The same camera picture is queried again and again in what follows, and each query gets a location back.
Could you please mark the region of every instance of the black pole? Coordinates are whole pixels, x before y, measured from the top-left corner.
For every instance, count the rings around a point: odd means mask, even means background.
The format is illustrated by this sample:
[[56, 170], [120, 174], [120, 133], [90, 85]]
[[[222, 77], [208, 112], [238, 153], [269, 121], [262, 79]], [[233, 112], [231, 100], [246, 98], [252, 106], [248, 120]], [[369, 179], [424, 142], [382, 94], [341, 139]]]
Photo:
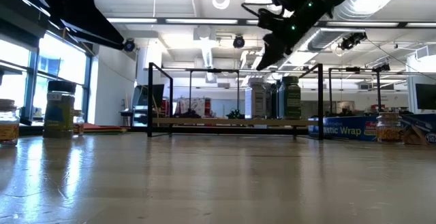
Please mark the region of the black pole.
[[149, 87], [147, 92], [147, 137], [153, 136], [153, 64], [149, 63]]
[[238, 83], [238, 111], [239, 111], [239, 71], [237, 72], [237, 74], [238, 74], [238, 81], [237, 81], [237, 83]]
[[318, 64], [318, 139], [324, 139], [324, 87], [323, 67]]
[[333, 113], [332, 70], [333, 70], [333, 68], [328, 69], [328, 96], [329, 96], [329, 101], [330, 101], [330, 114]]
[[188, 108], [188, 112], [191, 111], [191, 91], [192, 91], [192, 70], [189, 72], [189, 108]]
[[380, 72], [377, 71], [377, 99], [378, 99], [378, 105], [379, 105], [379, 112], [382, 110], [382, 93], [380, 91]]
[[[174, 89], [173, 80], [172, 80], [172, 78], [170, 78], [170, 118], [173, 117], [173, 114], [172, 114], [172, 92], [173, 92], [173, 89]], [[173, 124], [170, 124], [170, 134], [172, 134], [172, 126], [173, 126]]]

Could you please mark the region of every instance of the red object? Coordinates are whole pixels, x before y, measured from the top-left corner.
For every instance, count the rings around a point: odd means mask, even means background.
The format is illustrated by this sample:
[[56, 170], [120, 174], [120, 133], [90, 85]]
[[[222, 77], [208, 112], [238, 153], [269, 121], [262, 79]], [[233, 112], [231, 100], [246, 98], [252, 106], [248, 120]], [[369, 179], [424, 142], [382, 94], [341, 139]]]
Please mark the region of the red object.
[[377, 107], [378, 107], [378, 105], [375, 104], [375, 105], [372, 105], [372, 106], [371, 106], [371, 109], [377, 109]]

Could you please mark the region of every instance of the ductwork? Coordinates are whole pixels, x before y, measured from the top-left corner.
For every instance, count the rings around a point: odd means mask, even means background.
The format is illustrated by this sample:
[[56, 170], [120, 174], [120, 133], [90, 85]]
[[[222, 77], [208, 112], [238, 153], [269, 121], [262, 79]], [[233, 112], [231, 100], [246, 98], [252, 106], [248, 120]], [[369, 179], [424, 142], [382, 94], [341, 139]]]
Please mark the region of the ductwork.
[[[374, 15], [380, 9], [385, 7], [391, 0], [345, 0], [342, 4], [338, 5], [333, 12], [333, 20], [367, 20]], [[327, 16], [323, 16], [321, 20], [331, 20]], [[343, 37], [345, 34], [349, 34], [349, 31], [320, 31], [319, 29], [311, 29], [296, 45], [295, 51], [292, 55], [297, 54], [297, 50], [312, 50], [320, 51], [329, 47], [334, 41]], [[306, 58], [292, 58], [289, 57], [289, 61], [292, 59], [298, 60], [297, 63], [292, 63], [295, 66], [301, 66], [306, 63], [318, 53], [307, 54]], [[286, 61], [278, 63], [279, 67], [282, 67]]]
[[[216, 32], [208, 26], [199, 26], [194, 29], [194, 40], [198, 41], [202, 50], [204, 67], [207, 69], [213, 68], [212, 46], [216, 41]], [[206, 83], [216, 84], [217, 76], [212, 73], [206, 73]]]

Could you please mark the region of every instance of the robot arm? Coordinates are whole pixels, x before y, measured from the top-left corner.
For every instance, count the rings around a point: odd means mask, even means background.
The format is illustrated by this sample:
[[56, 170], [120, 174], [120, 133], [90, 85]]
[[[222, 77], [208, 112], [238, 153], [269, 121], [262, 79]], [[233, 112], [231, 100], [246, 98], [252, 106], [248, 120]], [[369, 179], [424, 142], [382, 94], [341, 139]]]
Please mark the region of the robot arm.
[[259, 9], [255, 15], [259, 18], [258, 27], [271, 30], [265, 35], [265, 54], [257, 66], [260, 71], [277, 63], [293, 51], [293, 47], [304, 37], [307, 31], [327, 13], [333, 16], [333, 9], [345, 0], [271, 0], [276, 6], [294, 12], [290, 18], [282, 17]]

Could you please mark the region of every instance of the gray canister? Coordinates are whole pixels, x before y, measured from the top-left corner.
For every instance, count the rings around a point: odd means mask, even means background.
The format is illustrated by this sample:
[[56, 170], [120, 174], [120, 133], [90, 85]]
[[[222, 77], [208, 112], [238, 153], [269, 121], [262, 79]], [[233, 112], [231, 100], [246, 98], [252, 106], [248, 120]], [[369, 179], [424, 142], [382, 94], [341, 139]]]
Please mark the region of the gray canister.
[[250, 78], [245, 89], [245, 118], [265, 118], [266, 90], [263, 78]]
[[288, 76], [281, 79], [279, 111], [282, 119], [299, 120], [301, 118], [301, 88], [298, 85], [298, 77]]

